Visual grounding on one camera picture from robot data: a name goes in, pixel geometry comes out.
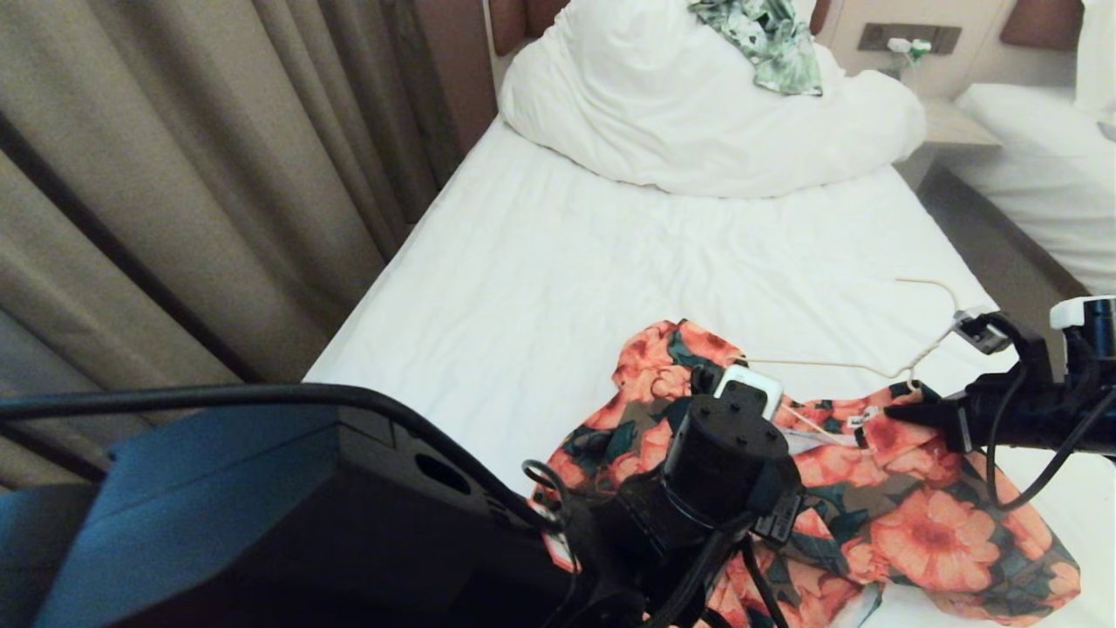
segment wrinkled sheet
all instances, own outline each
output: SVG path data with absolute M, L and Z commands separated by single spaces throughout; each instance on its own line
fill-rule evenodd
M 616 393 L 616 349 L 652 321 L 692 319 L 754 359 L 894 369 L 963 307 L 992 302 L 898 173 L 773 200 L 674 195 L 608 181 L 500 120 L 353 310 L 307 381 L 363 386 L 411 406 L 528 495 L 519 471 Z M 942 395 L 1006 371 L 949 338 L 917 371 Z M 753 364 L 795 399 L 853 399 L 891 380 Z M 1043 452 L 997 462 L 1033 479 Z M 1110 627 L 1113 465 L 1071 456 L 1036 501 L 1081 563 L 1081 596 L 1042 626 Z M 892 587 L 866 628 L 937 627 L 918 590 Z

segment nightstand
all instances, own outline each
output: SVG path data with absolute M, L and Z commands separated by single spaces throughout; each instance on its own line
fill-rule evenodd
M 926 178 L 937 156 L 946 151 L 994 151 L 1000 139 L 946 99 L 923 99 L 926 109 L 926 141 L 911 158 L 895 170 L 915 192 Z

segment orange floral garment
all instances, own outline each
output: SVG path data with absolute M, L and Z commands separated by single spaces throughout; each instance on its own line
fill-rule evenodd
M 616 396 L 566 438 L 550 466 L 577 492 L 614 493 L 665 458 L 685 416 L 691 369 L 742 357 L 689 321 L 647 328 L 620 352 Z M 781 549 L 758 549 L 792 628 L 830 626 L 854 602 L 867 617 L 889 583 L 922 588 L 947 613 L 1004 626 L 1035 624 L 1080 592 L 1077 563 L 1032 506 L 991 506 L 981 454 L 950 453 L 936 431 L 883 413 L 931 395 L 895 385 L 849 402 L 783 398 L 775 418 L 781 428 L 810 431 L 793 408 L 833 434 L 863 426 L 867 442 L 866 450 L 819 444 L 795 456 L 807 497 L 793 533 Z M 997 484 L 1002 500 L 1019 493 L 999 472 Z M 710 608 L 737 628 L 772 626 L 739 554 Z

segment green floral fabric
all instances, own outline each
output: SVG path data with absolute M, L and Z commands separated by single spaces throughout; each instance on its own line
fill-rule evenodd
M 756 85 L 788 96 L 821 95 L 810 27 L 790 0 L 695 0 L 690 10 L 756 66 Z

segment orange flower print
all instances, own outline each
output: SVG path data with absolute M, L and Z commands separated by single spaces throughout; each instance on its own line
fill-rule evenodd
M 624 388 L 648 369 L 657 370 L 673 365 L 667 347 L 675 329 L 674 323 L 661 321 L 627 341 L 620 350 L 620 359 L 613 374 L 616 386 Z
M 779 405 L 779 408 L 775 413 L 775 419 L 772 423 L 786 429 L 814 432 L 814 427 L 807 425 L 806 422 L 798 418 L 796 413 L 811 422 L 814 425 L 821 426 L 821 424 L 826 423 L 826 419 L 829 418 L 830 412 L 822 408 L 816 408 L 815 404 L 817 404 L 817 402 L 810 402 L 795 408 L 793 400 L 785 395 L 782 397 L 782 404 Z M 790 408 L 793 408 L 795 412 L 791 413 Z
M 732 583 L 728 576 L 722 576 L 716 581 L 713 593 L 709 597 L 709 603 L 705 606 L 715 610 L 733 628 L 748 626 L 748 615 L 744 612 L 743 605 L 740 603 L 740 598 L 732 590 Z M 702 626 L 709 628 L 709 624 L 704 621 L 699 621 L 694 625 L 694 628 L 702 628 Z
M 1031 626 L 1037 624 L 1039 620 L 1045 619 L 1043 617 L 1037 617 L 1033 615 L 1023 616 L 1003 616 L 993 615 L 988 611 L 984 607 L 985 599 L 983 596 L 970 596 L 966 593 L 961 595 L 931 595 L 930 599 L 933 600 L 934 606 L 936 606 L 942 612 L 947 612 L 950 615 L 955 615 L 958 617 L 964 617 L 966 619 L 983 619 L 984 621 L 995 621 L 1001 626 L 1013 626 L 1017 628 L 1022 628 L 1026 626 Z
M 804 628 L 802 615 L 798 611 L 797 608 L 790 606 L 789 603 L 782 600 L 779 600 L 777 603 L 779 605 L 779 610 L 782 611 L 783 619 L 787 620 L 787 626 L 789 626 L 790 628 Z M 753 608 L 757 608 L 760 612 L 767 615 L 767 605 Z
M 633 475 L 650 472 L 666 460 L 673 434 L 667 422 L 660 422 L 657 426 L 643 433 L 638 454 L 628 452 L 613 461 L 608 471 L 616 486 Z
M 581 484 L 585 484 L 585 481 L 588 480 L 581 467 L 578 466 L 578 464 L 574 462 L 574 458 L 562 450 L 555 452 L 554 456 L 550 456 L 550 461 L 547 462 L 547 465 L 552 468 L 558 474 L 558 477 L 566 483 L 566 486 L 570 489 L 577 489 Z
M 627 408 L 627 399 L 624 390 L 620 390 L 608 400 L 599 410 L 585 421 L 586 427 L 593 429 L 614 429 L 620 425 L 624 410 Z
M 666 460 L 666 452 L 671 448 L 671 424 L 666 421 L 658 422 L 658 425 L 643 433 L 639 444 L 639 464 L 644 471 L 651 471 Z
M 690 395 L 690 369 L 672 366 L 647 369 L 628 379 L 625 396 L 629 402 L 651 404 L 656 399 L 675 400 Z
M 800 628 L 826 628 L 860 587 L 798 561 L 787 561 L 787 571 L 801 599 L 798 605 Z
M 925 481 L 931 489 L 943 489 L 960 477 L 961 461 L 961 454 L 950 452 L 942 438 L 935 438 L 901 455 L 884 468 L 891 474 L 903 473 Z
M 988 477 L 984 473 L 985 458 L 983 454 L 978 452 L 970 454 L 969 464 L 977 470 L 981 480 Z M 995 492 L 1001 502 L 1009 502 L 1019 496 L 1019 490 L 1016 489 L 1016 485 L 1000 470 L 995 470 Z M 1032 561 L 1042 558 L 1042 554 L 1054 543 L 1054 535 L 1050 533 L 1050 529 L 1047 528 L 1046 522 L 1042 521 L 1039 512 L 1031 504 L 1023 504 L 1008 513 L 1003 518 L 1003 526 L 1016 539 L 1016 547 L 1019 548 L 1019 551 Z
M 767 573 L 772 562 L 775 562 L 775 552 L 769 550 L 763 543 L 757 543 L 756 563 L 759 566 L 760 571 Z M 760 590 L 756 588 L 752 576 L 748 573 L 748 568 L 744 567 L 744 559 L 739 553 L 733 554 L 729 559 L 729 562 L 725 563 L 724 576 L 729 579 L 729 583 L 732 586 L 737 598 L 745 607 L 764 609 L 764 612 L 767 612 Z
M 682 344 L 691 354 L 701 356 L 720 367 L 728 367 L 741 356 L 741 351 L 732 344 L 690 321 L 684 321 L 679 327 L 679 332 L 682 335 Z
M 639 456 L 636 456 L 635 452 L 620 455 L 608 466 L 608 475 L 613 479 L 614 486 L 619 486 L 625 480 L 638 473 L 643 472 L 639 471 Z
M 868 409 L 867 399 L 853 399 L 850 402 L 834 402 L 833 417 L 838 422 L 847 422 L 853 417 L 859 417 Z
M 864 436 L 868 441 L 868 448 L 876 463 L 886 466 L 911 450 L 933 441 L 937 436 L 937 431 L 897 422 L 882 414 L 870 422 L 865 422 Z
M 822 445 L 795 456 L 802 485 L 830 486 L 847 482 L 853 486 L 874 486 L 887 481 L 872 454 L 854 447 Z
M 833 533 L 829 532 L 829 528 L 826 526 L 826 522 L 821 521 L 821 515 L 818 511 L 814 509 L 806 509 L 795 519 L 795 528 L 792 531 L 796 534 L 806 534 L 807 537 L 815 537 L 818 539 L 833 539 Z
M 1057 610 L 1081 592 L 1081 572 L 1068 562 L 1055 563 L 1050 566 L 1050 571 L 1054 572 L 1054 580 L 1048 584 L 1050 597 L 1046 599 L 1046 605 Z
M 840 551 L 845 555 L 845 562 L 848 563 L 849 580 L 862 584 L 887 580 L 889 566 L 872 543 L 863 539 L 853 539 L 841 545 Z
M 915 491 L 870 531 L 881 555 L 927 591 L 973 592 L 992 583 L 988 566 L 1000 557 L 989 542 L 995 522 L 949 493 Z

